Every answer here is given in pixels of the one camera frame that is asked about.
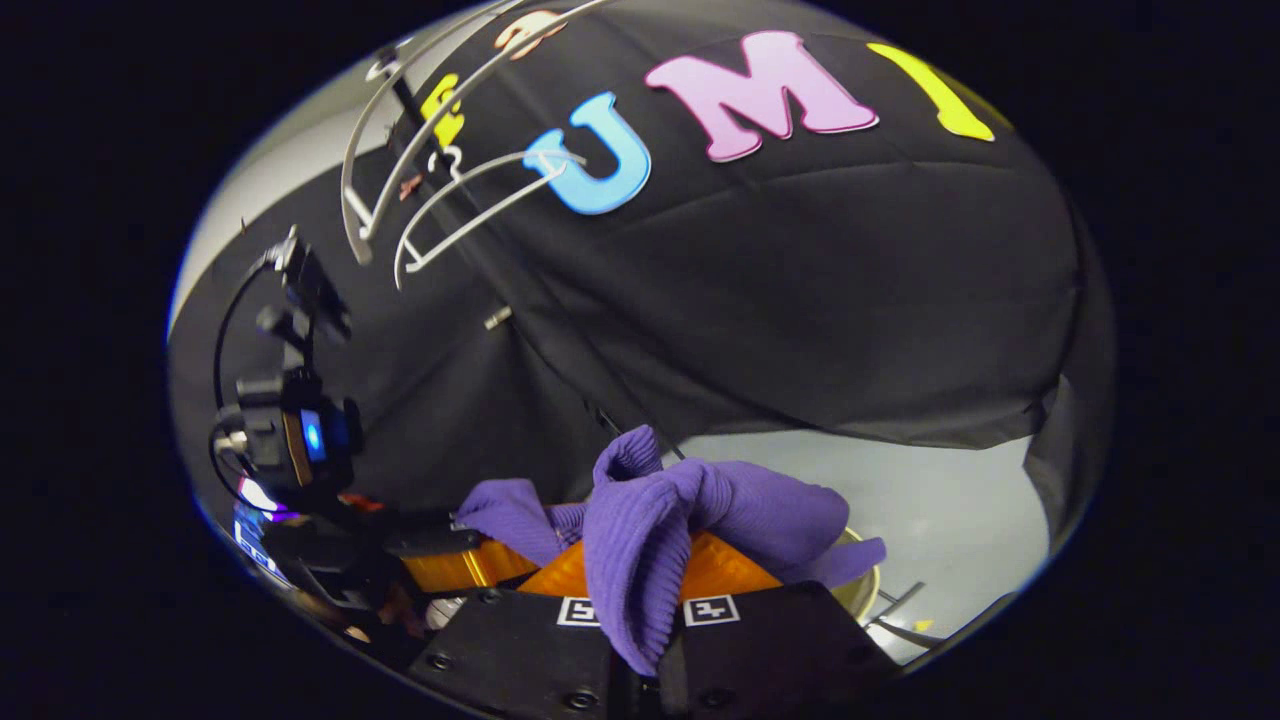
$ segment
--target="letter m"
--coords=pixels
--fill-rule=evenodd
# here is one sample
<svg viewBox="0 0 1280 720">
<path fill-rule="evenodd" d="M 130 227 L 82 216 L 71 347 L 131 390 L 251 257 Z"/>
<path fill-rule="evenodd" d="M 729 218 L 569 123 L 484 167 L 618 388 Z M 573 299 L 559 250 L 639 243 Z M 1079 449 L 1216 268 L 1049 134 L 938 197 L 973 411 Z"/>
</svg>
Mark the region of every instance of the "letter m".
<svg viewBox="0 0 1280 720">
<path fill-rule="evenodd" d="M 792 32 L 755 32 L 742 38 L 746 76 L 699 58 L 673 58 L 645 76 L 649 87 L 673 92 L 710 138 L 707 156 L 716 163 L 745 158 L 760 149 L 760 133 L 741 128 L 728 110 L 769 131 L 791 137 L 787 94 L 804 108 L 800 122 L 818 133 L 869 128 L 876 111 L 856 100 L 804 49 Z"/>
</svg>

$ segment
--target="yellow letter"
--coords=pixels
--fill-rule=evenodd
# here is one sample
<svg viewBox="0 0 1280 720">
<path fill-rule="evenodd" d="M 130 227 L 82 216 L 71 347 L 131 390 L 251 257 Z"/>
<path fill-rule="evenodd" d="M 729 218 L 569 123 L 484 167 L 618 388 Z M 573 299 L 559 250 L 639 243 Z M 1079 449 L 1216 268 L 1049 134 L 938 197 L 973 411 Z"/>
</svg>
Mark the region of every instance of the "yellow letter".
<svg viewBox="0 0 1280 720">
<path fill-rule="evenodd" d="M 952 92 L 951 88 L 947 87 L 947 85 L 942 82 L 942 79 L 938 78 L 938 76 L 936 76 L 928 65 L 896 47 L 890 47 L 888 45 L 868 42 L 867 47 L 869 47 L 873 53 L 892 60 L 897 67 L 902 68 L 902 72 L 910 76 L 911 79 L 920 86 L 920 90 L 923 90 L 924 94 L 929 96 L 929 100 L 937 105 L 938 122 L 942 123 L 942 127 L 947 128 L 947 131 L 959 136 L 986 140 L 988 142 L 996 140 L 991 128 L 974 117 L 973 111 L 969 110 L 969 106 L 964 104 L 964 100 L 960 100 L 960 97 Z"/>
<path fill-rule="evenodd" d="M 426 101 L 422 102 L 422 118 L 431 119 L 431 115 L 449 101 L 453 96 L 453 88 L 458 85 L 458 73 L 449 73 L 440 78 L 440 83 L 435 86 L 431 95 L 428 95 Z M 462 102 L 454 102 L 453 110 L 445 113 L 440 122 L 435 124 L 435 137 L 440 141 L 442 146 L 453 145 L 453 138 L 458 136 L 462 129 L 462 123 L 466 122 L 466 115 L 458 114 L 462 110 Z"/>
</svg>

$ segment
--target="foam letter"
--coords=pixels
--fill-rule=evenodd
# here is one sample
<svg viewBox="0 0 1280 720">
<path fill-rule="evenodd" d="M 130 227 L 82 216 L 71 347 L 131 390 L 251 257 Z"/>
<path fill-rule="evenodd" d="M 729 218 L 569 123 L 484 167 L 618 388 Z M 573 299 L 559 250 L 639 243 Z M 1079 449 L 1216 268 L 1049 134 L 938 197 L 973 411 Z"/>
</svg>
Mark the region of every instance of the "foam letter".
<svg viewBox="0 0 1280 720">
<path fill-rule="evenodd" d="M 977 140 L 986 140 L 992 142 L 996 140 L 996 135 L 991 132 L 982 120 L 974 117 L 969 106 L 964 104 L 964 100 L 951 91 L 950 87 L 942 79 L 929 69 L 928 65 L 916 60 L 911 55 L 902 53 L 897 47 L 890 47 L 888 45 L 881 45 L 879 42 L 869 42 L 867 47 L 878 55 L 883 55 L 893 61 L 895 65 L 902 68 L 915 85 L 920 86 L 920 90 L 929 96 L 929 100 L 938 108 L 938 122 L 942 127 L 947 128 L 948 132 L 963 136 L 973 137 Z"/>
<path fill-rule="evenodd" d="M 435 86 L 435 90 L 433 90 L 422 102 L 424 120 L 431 119 L 431 114 L 439 110 L 440 105 L 449 101 L 449 97 L 453 96 L 453 88 L 457 87 L 457 85 L 458 73 L 449 73 L 440 78 L 439 85 Z M 440 141 L 442 147 L 453 145 L 453 138 L 456 138 L 458 132 L 462 131 L 462 123 L 465 123 L 467 118 L 466 115 L 457 114 L 461 111 L 462 102 L 454 102 L 453 111 L 445 113 L 444 117 L 440 118 L 440 122 L 435 123 L 435 137 Z"/>
<path fill-rule="evenodd" d="M 754 122 L 780 140 L 791 137 L 790 92 L 801 106 L 804 127 L 818 133 L 869 128 L 876 111 L 859 105 L 804 49 L 792 32 L 756 32 L 742 38 L 746 76 L 699 58 L 682 55 L 645 76 L 649 87 L 672 91 L 701 123 L 710 138 L 707 156 L 717 163 L 745 158 L 760 149 L 760 133 L 742 129 L 728 110 Z"/>
<path fill-rule="evenodd" d="M 564 205 L 582 215 L 599 215 L 618 208 L 635 197 L 644 183 L 649 181 L 649 149 L 613 109 L 617 97 L 612 92 L 602 92 L 579 105 L 568 118 L 573 127 L 591 128 L 600 142 L 618 159 L 618 169 L 612 176 L 596 179 L 577 163 L 561 158 L 530 156 L 525 158 L 524 161 L 526 168 L 538 170 L 543 176 L 552 174 L 559 168 L 559 164 L 567 163 L 568 167 L 564 168 L 564 172 L 548 184 Z M 529 146 L 530 152 L 538 150 L 567 152 L 564 132 L 553 129 L 543 133 Z"/>
</svg>

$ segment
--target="bolt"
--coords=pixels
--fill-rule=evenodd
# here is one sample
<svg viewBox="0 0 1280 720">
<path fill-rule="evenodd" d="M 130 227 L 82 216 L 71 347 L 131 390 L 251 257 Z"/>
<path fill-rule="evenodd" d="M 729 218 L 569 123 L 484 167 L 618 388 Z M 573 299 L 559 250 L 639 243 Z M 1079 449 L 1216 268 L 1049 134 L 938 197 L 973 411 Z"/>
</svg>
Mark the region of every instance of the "bolt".
<svg viewBox="0 0 1280 720">
<path fill-rule="evenodd" d="M 595 700 L 595 696 L 586 692 L 570 693 L 564 697 L 564 705 L 572 707 L 573 710 L 589 710 L 595 707 L 596 702 L 599 701 Z"/>
</svg>

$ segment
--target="blue led light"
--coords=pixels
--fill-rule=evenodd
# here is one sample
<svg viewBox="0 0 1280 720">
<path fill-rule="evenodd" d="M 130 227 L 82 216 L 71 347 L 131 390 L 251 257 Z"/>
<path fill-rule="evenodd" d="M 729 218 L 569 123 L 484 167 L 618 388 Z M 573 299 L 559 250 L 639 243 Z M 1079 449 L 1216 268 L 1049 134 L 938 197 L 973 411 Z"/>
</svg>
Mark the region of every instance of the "blue led light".
<svg viewBox="0 0 1280 720">
<path fill-rule="evenodd" d="M 312 462 L 325 460 L 324 434 L 320 433 L 320 414 L 315 410 L 298 413 L 302 420 L 302 437 L 307 441 L 307 457 Z"/>
</svg>

